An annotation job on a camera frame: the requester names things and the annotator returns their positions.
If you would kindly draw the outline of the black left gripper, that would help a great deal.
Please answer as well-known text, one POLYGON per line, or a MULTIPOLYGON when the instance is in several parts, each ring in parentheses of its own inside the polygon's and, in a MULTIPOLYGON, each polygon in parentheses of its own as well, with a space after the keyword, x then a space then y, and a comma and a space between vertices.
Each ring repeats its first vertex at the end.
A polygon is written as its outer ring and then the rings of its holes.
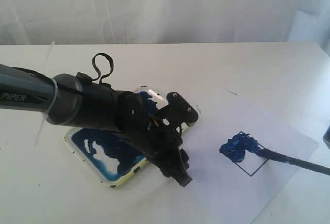
POLYGON ((173 129, 166 119, 151 115, 140 94, 124 91, 118 96, 119 128, 126 142, 140 151, 167 178, 172 177, 186 187, 192 177, 187 173, 189 156, 180 148, 183 144, 181 126, 173 129))

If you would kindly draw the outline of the left robot arm black grey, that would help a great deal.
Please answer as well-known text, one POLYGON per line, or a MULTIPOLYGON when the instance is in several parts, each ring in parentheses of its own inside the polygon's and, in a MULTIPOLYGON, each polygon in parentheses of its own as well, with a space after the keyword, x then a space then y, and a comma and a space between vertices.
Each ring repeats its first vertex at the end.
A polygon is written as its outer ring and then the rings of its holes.
POLYGON ((89 140, 119 160, 120 174, 143 155, 179 185, 191 182, 181 133, 183 124, 192 126, 199 116, 177 92, 158 107, 150 93, 114 90, 83 73, 49 78, 1 65, 1 108, 41 112, 50 124, 91 131, 89 140))

